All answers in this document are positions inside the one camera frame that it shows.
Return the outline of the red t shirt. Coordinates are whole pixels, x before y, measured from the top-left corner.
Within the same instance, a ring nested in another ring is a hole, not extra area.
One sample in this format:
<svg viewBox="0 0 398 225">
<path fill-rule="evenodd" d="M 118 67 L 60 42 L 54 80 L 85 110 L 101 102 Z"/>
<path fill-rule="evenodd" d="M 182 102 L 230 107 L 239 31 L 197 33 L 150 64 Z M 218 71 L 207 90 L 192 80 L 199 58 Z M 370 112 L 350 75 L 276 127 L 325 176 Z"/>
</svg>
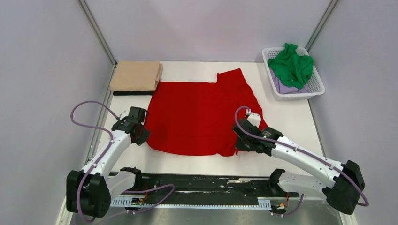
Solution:
<svg viewBox="0 0 398 225">
<path fill-rule="evenodd" d="M 241 69 L 217 74 L 216 82 L 160 82 L 149 107 L 145 127 L 154 150 L 188 156 L 236 153 L 235 118 L 239 108 L 262 108 Z"/>
</svg>

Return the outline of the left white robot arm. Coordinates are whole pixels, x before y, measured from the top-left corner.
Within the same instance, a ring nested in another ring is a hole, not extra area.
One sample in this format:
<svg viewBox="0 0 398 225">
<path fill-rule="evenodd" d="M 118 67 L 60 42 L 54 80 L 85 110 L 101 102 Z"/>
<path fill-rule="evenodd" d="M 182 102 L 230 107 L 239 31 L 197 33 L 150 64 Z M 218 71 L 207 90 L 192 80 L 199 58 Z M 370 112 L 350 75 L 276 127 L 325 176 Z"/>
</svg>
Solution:
<svg viewBox="0 0 398 225">
<path fill-rule="evenodd" d="M 144 187 L 142 172 L 137 168 L 123 167 L 115 176 L 111 170 L 120 156 L 132 144 L 145 143 L 150 135 L 144 124 L 148 111 L 132 106 L 110 130 L 104 129 L 109 138 L 100 151 L 79 171 L 70 171 L 66 178 L 67 211 L 87 217 L 102 218 L 111 201 L 129 190 L 140 193 Z"/>
</svg>

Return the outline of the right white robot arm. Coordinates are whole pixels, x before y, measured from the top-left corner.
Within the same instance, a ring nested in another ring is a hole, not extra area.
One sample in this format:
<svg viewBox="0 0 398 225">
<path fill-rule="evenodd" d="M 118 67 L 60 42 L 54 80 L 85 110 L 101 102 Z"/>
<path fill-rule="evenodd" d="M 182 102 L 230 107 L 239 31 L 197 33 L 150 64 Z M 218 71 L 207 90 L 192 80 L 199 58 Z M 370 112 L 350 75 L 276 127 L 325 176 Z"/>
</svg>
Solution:
<svg viewBox="0 0 398 225">
<path fill-rule="evenodd" d="M 276 169 L 268 182 L 269 192 L 281 195 L 283 192 L 296 192 L 316 196 L 337 211 L 351 215 L 357 206 L 368 206 L 363 195 L 364 178 L 357 163 L 347 160 L 342 163 L 317 155 L 284 136 L 280 131 L 267 127 L 263 130 L 248 119 L 235 120 L 233 131 L 245 151 L 255 151 L 286 161 L 307 175 L 294 174 L 284 169 Z"/>
</svg>

